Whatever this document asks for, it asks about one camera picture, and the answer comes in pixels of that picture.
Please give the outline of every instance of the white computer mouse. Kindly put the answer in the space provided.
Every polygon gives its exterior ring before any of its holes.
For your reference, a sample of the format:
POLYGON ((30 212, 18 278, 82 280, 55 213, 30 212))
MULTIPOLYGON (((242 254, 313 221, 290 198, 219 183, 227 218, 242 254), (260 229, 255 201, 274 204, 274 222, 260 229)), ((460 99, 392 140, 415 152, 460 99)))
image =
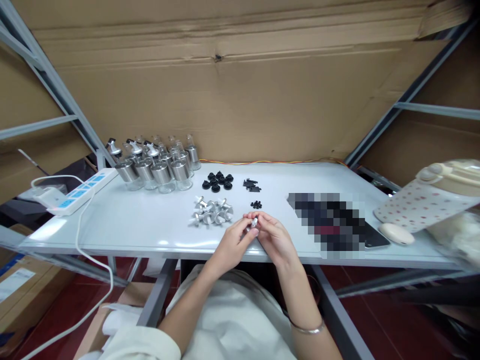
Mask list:
POLYGON ((410 245, 415 242, 415 238, 411 233, 392 223, 383 223, 378 227, 378 231, 388 240, 397 244, 410 245))

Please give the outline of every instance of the polka dot thermos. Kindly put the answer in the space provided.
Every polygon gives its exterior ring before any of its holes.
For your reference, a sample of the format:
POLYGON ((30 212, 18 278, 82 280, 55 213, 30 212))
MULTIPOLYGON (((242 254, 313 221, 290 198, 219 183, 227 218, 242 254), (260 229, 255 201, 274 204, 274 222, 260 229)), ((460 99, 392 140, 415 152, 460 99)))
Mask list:
POLYGON ((424 167, 373 213, 415 233, 479 203, 480 161, 451 160, 424 167))

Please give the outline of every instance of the power strip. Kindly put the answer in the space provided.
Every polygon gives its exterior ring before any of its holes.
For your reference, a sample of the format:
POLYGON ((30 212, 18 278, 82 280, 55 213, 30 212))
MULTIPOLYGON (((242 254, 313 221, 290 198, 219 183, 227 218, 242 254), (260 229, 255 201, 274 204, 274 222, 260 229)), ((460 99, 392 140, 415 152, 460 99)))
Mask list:
POLYGON ((85 184, 81 184, 75 190, 70 191, 67 199, 57 207, 47 208, 46 210, 58 216, 69 216, 76 212, 91 197, 92 192, 98 193, 105 185, 107 185, 119 173, 114 168, 104 168, 97 172, 85 184))

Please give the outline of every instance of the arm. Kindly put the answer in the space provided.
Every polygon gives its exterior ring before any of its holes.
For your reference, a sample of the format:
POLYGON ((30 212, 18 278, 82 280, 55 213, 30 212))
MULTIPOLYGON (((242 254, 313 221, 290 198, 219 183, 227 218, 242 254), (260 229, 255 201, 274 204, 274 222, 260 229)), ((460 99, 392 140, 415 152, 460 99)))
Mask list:
MULTIPOLYGON (((282 223, 263 211, 250 212, 244 217, 258 217, 258 240, 275 264, 290 320, 305 330, 318 328, 322 323, 322 316, 288 231, 282 223)), ((342 359, 326 327, 314 335, 301 333, 294 327, 291 331, 299 359, 319 359, 319 356, 320 359, 342 359)))
POLYGON ((247 247, 258 235, 258 230, 253 229, 241 239, 244 229, 251 223, 251 219, 243 218, 225 231, 220 244, 198 277, 158 327, 176 342, 182 355, 189 346, 202 308, 215 282, 240 263, 247 247))

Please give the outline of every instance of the hand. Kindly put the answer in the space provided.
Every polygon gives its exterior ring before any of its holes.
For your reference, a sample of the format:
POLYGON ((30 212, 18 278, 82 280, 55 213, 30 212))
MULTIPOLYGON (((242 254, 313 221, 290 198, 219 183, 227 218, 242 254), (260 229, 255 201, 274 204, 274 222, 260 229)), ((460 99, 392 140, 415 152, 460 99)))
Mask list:
POLYGON ((205 271, 219 279, 240 263, 248 246, 259 234, 259 230, 253 228, 240 240, 242 233, 251 223, 251 218, 241 218, 225 230, 215 252, 205 264, 205 271))
POLYGON ((280 221, 263 211, 244 214, 244 219, 258 217, 257 228, 260 230, 258 241, 265 249, 277 268, 289 268, 300 263, 290 234, 280 221))

